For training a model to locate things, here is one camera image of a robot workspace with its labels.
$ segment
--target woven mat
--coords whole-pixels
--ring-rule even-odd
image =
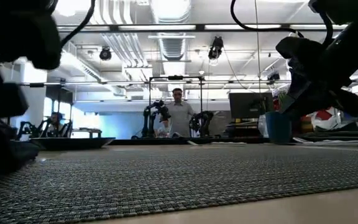
[[[73,223],[358,188],[358,152],[272,147],[68,153],[0,178],[0,223]]]

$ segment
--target ceiling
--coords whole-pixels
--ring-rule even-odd
[[[59,4],[66,4],[65,7],[75,8],[74,15],[63,16],[62,12],[56,10],[54,17],[59,26],[62,25],[77,25],[79,24],[87,11],[91,0],[77,0],[77,6],[70,5],[70,0],[60,0]],[[110,18],[115,20],[114,13],[121,15],[124,20],[124,1],[119,2],[120,10],[114,10],[116,4],[113,0],[96,0],[103,4],[109,1]],[[169,4],[174,6],[177,2],[189,2],[188,17],[182,20],[186,24],[234,24],[230,15],[231,0],[164,0],[167,7],[164,9],[169,11]],[[160,17],[156,19],[156,13],[153,14],[152,7],[160,4],[163,0],[141,0],[131,1],[130,15],[134,24],[153,24],[156,21],[161,23]],[[307,1],[302,0],[237,0],[236,15],[240,21],[245,24],[322,24],[321,18],[314,14],[307,6]],[[306,38],[316,41],[322,41],[326,33],[321,31],[302,32]],[[128,81],[128,76],[125,74],[131,73],[132,70],[125,70],[119,52],[112,50],[111,60],[103,61],[99,58],[100,51],[103,46],[107,46],[103,36],[115,35],[107,33],[79,33],[72,38],[72,43],[76,48],[76,56],[84,62],[88,68],[92,68],[94,73],[97,73],[99,78],[103,81],[123,82]],[[165,62],[166,58],[162,56],[161,46],[159,40],[151,39],[150,36],[156,36],[153,32],[135,33],[135,37],[131,40],[138,40],[140,50],[144,58],[149,63],[149,68],[141,72],[153,75],[155,77],[163,76],[164,74],[172,74],[173,71],[168,71],[169,66],[180,67],[182,70],[175,70],[176,75],[195,76],[202,74],[206,80],[258,80],[258,74],[261,79],[265,80],[266,76],[273,70],[278,71],[282,80],[288,80],[287,67],[285,60],[275,51],[276,44],[288,36],[286,32],[191,32],[186,35],[192,37],[186,39],[185,54],[178,62]],[[208,60],[208,50],[215,36],[221,36],[224,42],[224,50],[218,59],[218,64],[210,65]],[[60,72],[52,72],[49,74],[49,81],[56,80],[58,77],[64,77],[67,81],[88,82],[94,80],[94,77],[89,77],[81,72],[80,68],[73,68],[70,63],[62,65]],[[218,89],[240,89],[240,88],[257,88],[255,86],[240,86],[238,84],[216,84],[208,85],[210,91]],[[127,91],[139,91],[139,95],[144,94],[145,86],[134,88],[128,86]],[[164,88],[163,85],[156,87],[160,91],[169,91],[170,88]],[[183,88],[197,91],[199,85],[183,85]],[[105,86],[77,86],[69,88],[77,92],[96,93],[101,91],[111,91]]]

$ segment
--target ductwork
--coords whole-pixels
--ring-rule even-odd
[[[123,17],[126,24],[132,24],[131,1],[124,1]],[[99,0],[95,3],[92,24],[123,24],[121,19],[120,1]],[[117,54],[124,67],[147,67],[148,63],[140,48],[137,34],[101,34],[104,41]]]
[[[150,6],[156,24],[186,24],[189,22],[191,0],[152,0]],[[165,35],[185,35],[185,33],[159,33],[158,35],[163,37]],[[186,54],[186,39],[161,38],[158,43],[162,59],[178,61]],[[165,65],[164,70],[166,74],[170,73],[169,68],[166,68]]]

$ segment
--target black cable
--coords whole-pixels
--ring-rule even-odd
[[[322,18],[324,25],[327,28],[327,34],[326,34],[326,38],[324,39],[323,46],[328,47],[328,45],[331,44],[331,42],[333,41],[333,35],[334,35],[333,23],[331,22],[331,20],[329,19],[329,17],[325,12],[320,13],[320,17]]]
[[[62,48],[67,44],[69,40],[71,40],[71,38],[73,38],[77,33],[79,33],[90,22],[94,12],[95,1],[96,0],[91,0],[91,7],[89,7],[88,12],[86,13],[86,16],[81,22],[81,24],[61,41]]]
[[[236,14],[234,13],[234,5],[236,4],[236,0],[232,0],[231,1],[231,5],[230,5],[230,14],[231,17],[233,18],[234,22],[236,22],[237,25],[239,25],[241,28],[245,29],[245,30],[249,30],[249,31],[254,31],[254,32],[277,32],[277,31],[288,31],[288,32],[292,32],[296,35],[298,35],[299,37],[304,37],[301,32],[295,30],[295,29],[291,29],[291,28],[284,28],[284,27],[280,27],[280,28],[252,28],[249,26],[245,26],[236,16]]]

